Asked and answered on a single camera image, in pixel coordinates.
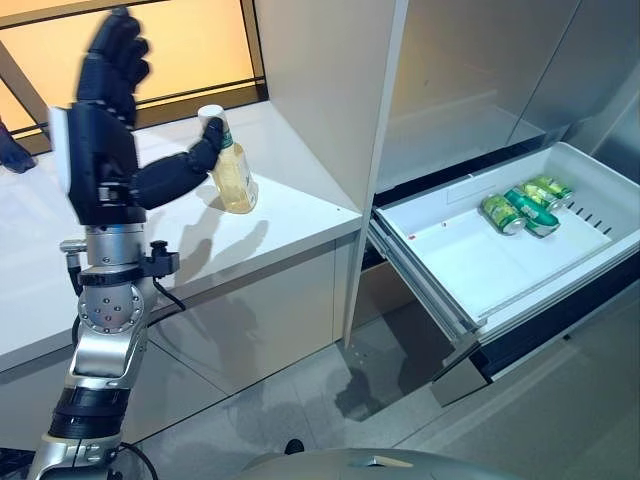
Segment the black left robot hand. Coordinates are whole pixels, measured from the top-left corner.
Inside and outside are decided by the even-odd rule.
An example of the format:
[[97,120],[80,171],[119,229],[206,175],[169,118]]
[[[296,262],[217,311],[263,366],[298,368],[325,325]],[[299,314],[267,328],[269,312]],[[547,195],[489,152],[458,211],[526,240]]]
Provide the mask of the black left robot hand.
[[145,222],[147,211],[201,185],[223,148],[224,123],[213,117],[188,150],[139,165],[134,93],[149,74],[148,51],[138,20],[117,7],[84,56],[76,98],[66,111],[68,198],[84,226]]

